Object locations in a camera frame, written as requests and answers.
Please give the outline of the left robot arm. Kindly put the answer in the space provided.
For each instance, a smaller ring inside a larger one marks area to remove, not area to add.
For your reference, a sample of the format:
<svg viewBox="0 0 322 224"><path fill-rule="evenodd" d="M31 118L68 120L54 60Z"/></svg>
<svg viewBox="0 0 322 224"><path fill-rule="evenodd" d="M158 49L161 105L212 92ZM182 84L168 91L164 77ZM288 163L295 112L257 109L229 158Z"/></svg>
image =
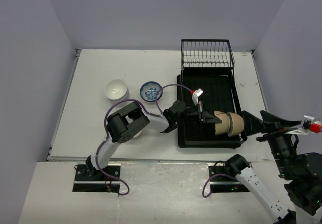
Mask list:
<svg viewBox="0 0 322 224"><path fill-rule="evenodd" d="M130 104L112 114L109 109L104 118L106 136L97 150L86 159L87 175L93 180L100 180L104 176L104 169L119 145L132 140L144 128L165 134L175 130L178 122L187 119L212 125L222 122L204 110L202 102L187 107L185 102L175 101L161 115L157 115L149 113L140 101L129 101Z"/></svg>

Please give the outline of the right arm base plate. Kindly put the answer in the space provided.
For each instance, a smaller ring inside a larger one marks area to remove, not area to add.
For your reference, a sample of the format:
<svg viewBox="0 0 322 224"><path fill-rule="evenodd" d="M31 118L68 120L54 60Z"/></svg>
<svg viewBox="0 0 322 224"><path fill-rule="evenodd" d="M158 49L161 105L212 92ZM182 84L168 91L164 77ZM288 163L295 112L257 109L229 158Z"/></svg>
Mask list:
<svg viewBox="0 0 322 224"><path fill-rule="evenodd" d="M224 165L224 163L218 163L216 165L208 166L209 176L215 174L227 174L231 175L230 170ZM249 192L246 186L240 182L230 179L226 176L217 176L210 181L210 189L213 193L241 193Z"/></svg>

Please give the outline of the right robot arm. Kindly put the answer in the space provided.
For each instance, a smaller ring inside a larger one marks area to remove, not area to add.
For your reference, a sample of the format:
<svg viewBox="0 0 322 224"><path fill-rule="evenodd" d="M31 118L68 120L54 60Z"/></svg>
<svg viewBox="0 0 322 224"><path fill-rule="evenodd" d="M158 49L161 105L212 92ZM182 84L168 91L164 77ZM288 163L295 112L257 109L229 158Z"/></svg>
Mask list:
<svg viewBox="0 0 322 224"><path fill-rule="evenodd" d="M266 111L261 117L243 111L246 136L270 147L277 169L254 168L242 155L225 162L225 176L244 185L269 215L272 223L321 223L321 154L299 154L300 135L321 133L321 119L305 115L302 120L285 120Z"/></svg>

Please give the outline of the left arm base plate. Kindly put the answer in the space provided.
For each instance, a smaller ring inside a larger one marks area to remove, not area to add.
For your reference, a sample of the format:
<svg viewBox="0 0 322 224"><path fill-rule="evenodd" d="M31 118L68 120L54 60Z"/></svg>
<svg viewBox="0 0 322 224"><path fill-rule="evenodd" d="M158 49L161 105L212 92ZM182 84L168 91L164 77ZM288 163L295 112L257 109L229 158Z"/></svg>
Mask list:
<svg viewBox="0 0 322 224"><path fill-rule="evenodd" d="M120 190L120 182L96 171L90 175L85 164L75 165L75 178L73 192L93 193L117 193Z"/></svg>

